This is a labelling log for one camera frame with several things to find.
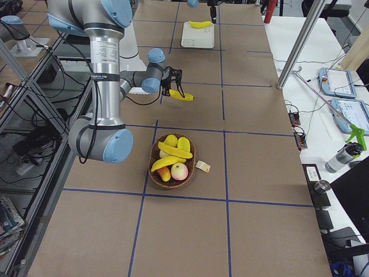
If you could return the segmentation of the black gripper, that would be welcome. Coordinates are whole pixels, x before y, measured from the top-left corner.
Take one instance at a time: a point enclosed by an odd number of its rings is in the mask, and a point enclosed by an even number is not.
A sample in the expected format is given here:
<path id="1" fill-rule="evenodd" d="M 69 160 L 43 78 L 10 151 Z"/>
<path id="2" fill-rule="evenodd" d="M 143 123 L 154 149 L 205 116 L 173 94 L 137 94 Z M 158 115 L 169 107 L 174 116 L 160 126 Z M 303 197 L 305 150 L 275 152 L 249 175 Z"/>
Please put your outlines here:
<path id="1" fill-rule="evenodd" d="M 216 13 L 216 7 L 210 6 L 210 17 L 212 23 L 216 23 L 217 13 Z M 170 95 L 170 88 L 171 88 L 171 81 L 172 77 L 170 73 L 166 73 L 163 78 L 161 79 L 161 94 L 163 96 L 169 96 Z M 182 98 L 185 98 L 185 93 L 183 91 L 181 81 L 176 81 L 176 87 L 178 89 L 178 92 Z"/>

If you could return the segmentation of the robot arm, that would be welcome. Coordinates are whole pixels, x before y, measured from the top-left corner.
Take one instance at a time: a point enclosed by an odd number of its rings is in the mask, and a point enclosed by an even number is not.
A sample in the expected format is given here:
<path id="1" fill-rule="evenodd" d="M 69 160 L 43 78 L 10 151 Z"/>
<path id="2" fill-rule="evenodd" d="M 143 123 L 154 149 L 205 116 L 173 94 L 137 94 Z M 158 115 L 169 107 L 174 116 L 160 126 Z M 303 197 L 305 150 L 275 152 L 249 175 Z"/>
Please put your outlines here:
<path id="1" fill-rule="evenodd" d="M 198 0 L 187 0 L 186 3 L 191 8 L 196 8 L 199 5 Z M 217 0 L 207 0 L 206 3 L 210 10 L 211 22 L 215 24 L 217 21 L 216 6 L 218 4 L 218 1 Z"/>
<path id="2" fill-rule="evenodd" d="M 54 29 L 90 40 L 93 108 L 69 132 L 69 146 L 82 164 L 89 159 L 120 163 L 129 156 L 133 134 L 121 118 L 121 101 L 132 88 L 149 94 L 163 89 L 164 95 L 173 81 L 182 88 L 182 70 L 168 66 L 159 48 L 148 52 L 144 71 L 121 70 L 120 43 L 132 19 L 129 1 L 48 2 L 48 20 Z"/>

